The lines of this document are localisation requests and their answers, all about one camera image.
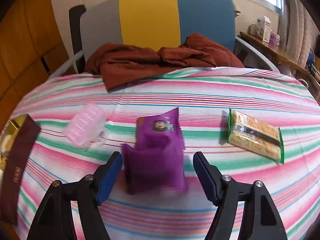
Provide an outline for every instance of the striped tablecloth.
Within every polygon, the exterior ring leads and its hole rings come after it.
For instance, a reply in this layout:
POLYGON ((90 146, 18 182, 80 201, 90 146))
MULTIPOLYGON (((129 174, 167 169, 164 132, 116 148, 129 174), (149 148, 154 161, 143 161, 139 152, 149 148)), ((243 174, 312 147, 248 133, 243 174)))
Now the striped tablecloth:
MULTIPOLYGON (((30 114, 41 133, 20 188, 16 228, 20 239, 27 238, 37 207, 53 180, 73 182, 93 173, 113 151, 121 150, 121 143, 134 145, 138 117, 177 106, 186 144, 184 169, 189 191, 182 195, 128 195, 121 172, 110 199, 99 208, 111 239, 204 239, 216 208, 207 201, 194 172, 196 151, 202 151, 221 173, 237 181, 262 180, 280 212, 288 239, 302 239, 320 212, 320 108, 294 79, 265 70, 226 67, 179 70, 110 93, 101 77, 65 76, 25 96, 12 117, 30 114), (108 140, 100 147, 77 148, 68 142, 64 130, 89 102, 107 111, 108 140), (281 127, 284 165, 225 143, 230 107, 281 127)), ((237 239, 242 211, 243 203, 239 203, 230 239, 237 239)), ((78 239, 84 239, 76 203, 72 203, 72 212, 78 239)))

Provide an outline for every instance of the red-brown blanket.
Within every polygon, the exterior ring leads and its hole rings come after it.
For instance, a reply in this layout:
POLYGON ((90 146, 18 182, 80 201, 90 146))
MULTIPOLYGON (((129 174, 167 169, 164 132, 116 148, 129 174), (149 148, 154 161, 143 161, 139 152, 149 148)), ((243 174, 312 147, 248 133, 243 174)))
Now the red-brown blanket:
POLYGON ((91 55, 85 71, 102 74, 107 90, 186 67, 244 67, 228 49, 193 33, 177 48, 150 48, 105 44, 91 55))

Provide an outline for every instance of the white carton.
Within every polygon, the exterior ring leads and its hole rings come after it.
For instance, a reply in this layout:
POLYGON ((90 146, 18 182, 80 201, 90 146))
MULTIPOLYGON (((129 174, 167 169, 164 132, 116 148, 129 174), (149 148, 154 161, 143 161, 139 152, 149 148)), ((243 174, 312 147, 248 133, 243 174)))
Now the white carton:
POLYGON ((271 21, 267 16, 257 19, 257 36, 263 41, 269 43, 271 33, 271 21))

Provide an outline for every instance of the silver bolt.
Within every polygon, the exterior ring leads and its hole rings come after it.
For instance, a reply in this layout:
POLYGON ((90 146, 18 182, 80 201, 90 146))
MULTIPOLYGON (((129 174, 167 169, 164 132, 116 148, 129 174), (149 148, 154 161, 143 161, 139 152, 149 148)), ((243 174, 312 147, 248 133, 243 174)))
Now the silver bolt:
POLYGON ((93 175, 91 175, 91 174, 86 175, 86 176, 84 177, 84 179, 85 179, 86 181, 93 180, 93 175))
POLYGON ((230 180, 231 180, 231 177, 230 177, 229 175, 223 175, 223 176, 222 176, 222 179, 223 179, 224 181, 230 181, 230 180))
POLYGON ((59 180, 55 180, 51 183, 52 186, 57 187, 60 185, 60 181, 59 180))
POLYGON ((262 181, 257 180, 257 181, 256 181, 256 186, 257 186, 257 187, 262 187, 262 186, 263 186, 262 181))

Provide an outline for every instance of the purple snack package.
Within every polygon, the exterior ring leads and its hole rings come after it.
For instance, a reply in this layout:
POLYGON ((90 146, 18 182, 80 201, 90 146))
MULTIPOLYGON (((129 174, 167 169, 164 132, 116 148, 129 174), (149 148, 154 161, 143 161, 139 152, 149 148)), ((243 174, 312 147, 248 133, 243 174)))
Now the purple snack package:
POLYGON ((179 108, 137 119, 136 144, 122 144, 128 193, 154 188, 188 189, 183 171, 184 140, 179 108))

